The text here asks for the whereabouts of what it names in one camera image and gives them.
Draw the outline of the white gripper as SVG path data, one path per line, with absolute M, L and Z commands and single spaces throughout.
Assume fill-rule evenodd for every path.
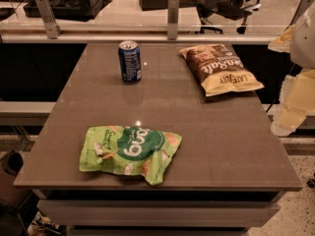
M 276 52 L 290 52 L 294 25 L 269 43 L 268 48 Z M 297 76 L 287 75 L 283 81 L 280 105 L 273 117 L 271 131 L 285 137 L 293 133 L 315 110 L 315 70 L 303 68 Z

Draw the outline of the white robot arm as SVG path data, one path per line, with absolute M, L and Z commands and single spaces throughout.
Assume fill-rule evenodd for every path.
M 271 125 L 274 135 L 285 137 L 315 110 L 315 13 L 303 13 L 269 44 L 269 48 L 276 52 L 287 52 L 291 62 L 302 68 L 296 76 L 285 76 L 279 96 L 280 104 Z

